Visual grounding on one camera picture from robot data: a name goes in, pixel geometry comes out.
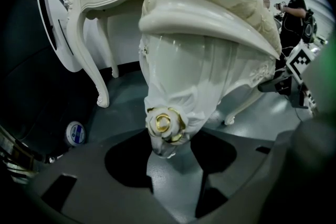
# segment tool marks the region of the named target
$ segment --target cable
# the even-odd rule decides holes
[[[299,117],[299,114],[298,114],[298,112],[296,111],[296,108],[294,108],[294,110],[295,110],[295,114],[296,114],[296,116],[298,117],[298,119],[300,120],[300,122],[302,122],[302,119]]]
[[[289,30],[289,29],[286,27],[285,22],[286,22],[287,18],[288,18],[288,15],[286,16],[286,18],[285,18],[284,21],[282,22],[284,28],[285,28],[287,31],[293,32],[294,34],[298,35],[299,37],[302,37],[302,34],[299,35],[299,34],[296,33],[295,31],[293,31],[293,30]]]
[[[298,112],[296,111],[296,108],[294,108],[294,110],[295,110],[295,114],[296,114],[296,116],[298,117],[298,119],[300,120],[300,122],[302,122],[302,119],[300,119],[299,114],[298,114]]]
[[[286,48],[283,48],[282,50],[285,50],[285,49],[294,49],[295,47],[286,47]],[[287,60],[287,57],[281,50],[281,53],[283,54],[283,56],[285,57],[285,60]]]
[[[281,67],[281,68],[278,68],[277,70],[275,70],[274,72],[277,72],[279,70],[283,69],[285,71],[286,67]]]

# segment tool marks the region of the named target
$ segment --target gray floor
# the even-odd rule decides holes
[[[110,106],[95,108],[87,126],[88,142],[144,128],[143,99],[148,87],[142,73],[137,71],[113,79],[108,89]],[[241,87],[224,97],[205,127],[239,136],[275,140],[280,132],[293,130],[300,123],[285,97],[267,93],[238,114],[233,125],[225,126],[222,123],[225,115],[243,102],[250,91],[248,87]],[[297,112],[302,120],[310,117],[307,110],[297,109]],[[190,144],[171,159],[160,159],[152,153],[147,174],[152,178],[154,196],[178,222],[188,223],[195,219],[203,171]]]
[[[113,79],[108,84],[110,106],[96,107],[87,126],[88,142],[102,141],[107,137],[144,128],[143,99],[148,86],[140,71]],[[222,124],[225,115],[243,102],[251,89],[241,87],[222,99],[205,127],[245,137],[275,140],[277,134],[293,130],[300,123],[295,110],[284,96],[266,93],[257,102],[238,114],[235,123]],[[307,110],[297,109],[299,117],[309,118]]]

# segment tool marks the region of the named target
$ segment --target gold trim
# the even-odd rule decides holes
[[[167,120],[167,125],[166,126],[160,126],[160,119],[166,119]],[[156,129],[160,132],[163,133],[167,131],[170,127],[170,117],[167,114],[160,114],[156,116]]]
[[[255,4],[254,8],[251,9],[251,10],[246,9],[246,6],[249,3]],[[254,13],[256,12],[256,9],[257,9],[257,2],[256,1],[245,1],[245,2],[241,2],[241,3],[236,4],[231,8],[228,8],[228,10],[230,12],[234,13],[236,16],[238,16],[240,19],[242,19],[244,21],[250,19],[254,15]]]
[[[177,114],[177,117],[178,117],[178,120],[179,120],[178,122],[180,124],[180,128],[181,128],[181,130],[184,130],[185,129],[185,123],[183,122],[179,112],[177,110],[173,109],[173,108],[168,108],[168,110],[174,111]]]
[[[179,141],[182,138],[182,134],[177,134],[175,136],[172,136],[169,140],[167,140],[167,143],[175,143]]]

